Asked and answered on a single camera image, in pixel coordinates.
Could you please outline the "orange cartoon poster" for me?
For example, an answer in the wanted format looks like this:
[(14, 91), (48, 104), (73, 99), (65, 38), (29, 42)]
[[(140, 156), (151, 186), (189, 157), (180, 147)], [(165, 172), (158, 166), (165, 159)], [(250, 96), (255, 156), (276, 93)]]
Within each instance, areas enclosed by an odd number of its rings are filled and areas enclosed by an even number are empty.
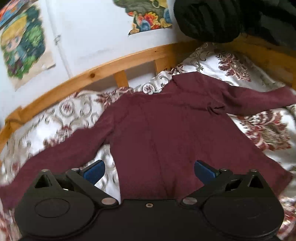
[(36, 1), (30, 0), (18, 0), (9, 1), (1, 8), (1, 24), (0, 28), (3, 29), (6, 24), (8, 24), (14, 17), (18, 16), (26, 9), (28, 9)]

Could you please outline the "wooden bed frame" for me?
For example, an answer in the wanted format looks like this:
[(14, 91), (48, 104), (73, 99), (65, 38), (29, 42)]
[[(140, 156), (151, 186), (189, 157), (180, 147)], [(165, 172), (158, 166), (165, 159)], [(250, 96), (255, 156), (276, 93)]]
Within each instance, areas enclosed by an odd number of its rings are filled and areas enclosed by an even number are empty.
[[(193, 52), (201, 43), (193, 40), (149, 48), (132, 53), (89, 69), (53, 90), (43, 94), (25, 108), (19, 107), (5, 120), (1, 129), (1, 147), (10, 135), (44, 109), (77, 92), (87, 85), (103, 78), (113, 76), (119, 87), (127, 87), (125, 70), (148, 62), (154, 62), (156, 73), (176, 66), (185, 54)], [(270, 77), (295, 88), (295, 51), (283, 46), (275, 46), (263, 39), (241, 34), (223, 47), (246, 55), (255, 65), (263, 69)]]

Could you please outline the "landscape flower poster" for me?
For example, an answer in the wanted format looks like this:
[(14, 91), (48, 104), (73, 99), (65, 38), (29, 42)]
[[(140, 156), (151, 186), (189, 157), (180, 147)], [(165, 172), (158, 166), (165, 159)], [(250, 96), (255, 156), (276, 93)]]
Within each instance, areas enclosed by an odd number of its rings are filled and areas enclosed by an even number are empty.
[(132, 29), (128, 35), (170, 28), (173, 25), (167, 1), (117, 0), (113, 2), (116, 6), (125, 9), (126, 14), (133, 18)]

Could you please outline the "white wall conduit pipe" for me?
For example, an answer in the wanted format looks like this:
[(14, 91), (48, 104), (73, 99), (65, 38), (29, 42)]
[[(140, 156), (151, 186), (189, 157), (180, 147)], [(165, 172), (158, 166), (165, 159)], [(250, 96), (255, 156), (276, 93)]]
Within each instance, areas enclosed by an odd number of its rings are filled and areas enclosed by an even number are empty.
[(54, 35), (54, 43), (55, 43), (55, 46), (58, 49), (61, 61), (63, 63), (63, 66), (64, 66), (65, 70), (66, 70), (67, 76), (70, 79), (70, 78), (73, 77), (73, 74), (72, 74), (72, 71), (71, 71), (71, 69), (69, 67), (67, 57), (65, 55), (65, 52), (64, 52), (62, 44), (61, 44), (61, 35), (58, 33), (58, 29), (57, 29), (57, 26), (55, 24), (55, 19), (54, 19), (53, 11), (52, 11), (51, 6), (50, 6), (50, 1), (45, 0), (45, 3), (46, 3), (48, 16), (49, 16), (49, 22), (50, 22), (51, 29), (52, 29), (52, 32), (53, 32), (53, 35)]

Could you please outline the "black quilted jacket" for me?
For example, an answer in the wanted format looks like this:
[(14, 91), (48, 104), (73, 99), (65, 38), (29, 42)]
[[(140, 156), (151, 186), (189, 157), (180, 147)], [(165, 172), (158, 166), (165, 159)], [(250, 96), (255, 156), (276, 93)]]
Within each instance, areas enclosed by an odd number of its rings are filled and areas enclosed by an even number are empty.
[(180, 30), (201, 42), (228, 43), (241, 33), (295, 49), (295, 1), (175, 1)]

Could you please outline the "blond cartoon boy poster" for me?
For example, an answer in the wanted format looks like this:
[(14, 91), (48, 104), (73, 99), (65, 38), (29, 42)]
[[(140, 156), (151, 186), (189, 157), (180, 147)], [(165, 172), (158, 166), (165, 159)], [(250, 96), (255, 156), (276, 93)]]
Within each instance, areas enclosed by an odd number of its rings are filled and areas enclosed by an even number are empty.
[(48, 45), (39, 1), (1, 29), (1, 56), (15, 90), (56, 63)]

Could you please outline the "maroon long-sleeve shirt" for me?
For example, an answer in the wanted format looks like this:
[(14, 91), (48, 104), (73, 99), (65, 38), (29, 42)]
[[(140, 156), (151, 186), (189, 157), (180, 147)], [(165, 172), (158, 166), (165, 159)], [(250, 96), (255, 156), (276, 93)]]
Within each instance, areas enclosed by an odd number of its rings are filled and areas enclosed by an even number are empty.
[(93, 160), (105, 144), (115, 161), (123, 199), (183, 198), (201, 187), (201, 160), (236, 174), (257, 169), (275, 194), (292, 175), (267, 157), (230, 115), (249, 116), (289, 106), (288, 87), (269, 92), (236, 87), (198, 72), (175, 75), (160, 93), (126, 93), (91, 128), (76, 130), (44, 149), (1, 188), (4, 209), (14, 208), (42, 169), (62, 173)]

